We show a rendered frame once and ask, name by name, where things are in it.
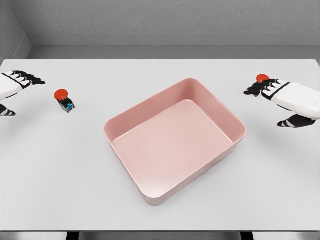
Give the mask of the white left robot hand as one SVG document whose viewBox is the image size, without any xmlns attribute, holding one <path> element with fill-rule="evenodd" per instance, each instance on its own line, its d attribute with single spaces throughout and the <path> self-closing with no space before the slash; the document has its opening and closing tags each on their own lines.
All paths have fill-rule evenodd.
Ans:
<svg viewBox="0 0 320 240">
<path fill-rule="evenodd" d="M 41 78 L 20 70 L 0 73 L 0 101 L 11 98 L 30 86 L 45 84 Z"/>
</svg>

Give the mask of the pink rectangular plastic basket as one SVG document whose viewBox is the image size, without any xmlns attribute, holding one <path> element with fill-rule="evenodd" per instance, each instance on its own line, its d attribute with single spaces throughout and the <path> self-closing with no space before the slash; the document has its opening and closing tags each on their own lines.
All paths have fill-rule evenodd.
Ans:
<svg viewBox="0 0 320 240">
<path fill-rule="evenodd" d="M 131 107 L 103 127 L 115 155 L 152 206 L 230 155 L 246 132 L 245 124 L 193 78 Z"/>
</svg>

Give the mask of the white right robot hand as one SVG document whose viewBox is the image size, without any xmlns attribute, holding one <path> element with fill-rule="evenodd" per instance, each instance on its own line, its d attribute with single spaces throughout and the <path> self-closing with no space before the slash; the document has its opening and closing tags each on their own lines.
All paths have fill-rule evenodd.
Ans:
<svg viewBox="0 0 320 240">
<path fill-rule="evenodd" d="M 278 127 L 302 128 L 320 120 L 320 92 L 299 83 L 267 79 L 254 83 L 243 93 L 263 97 L 278 107 L 295 113 L 278 122 Z"/>
</svg>

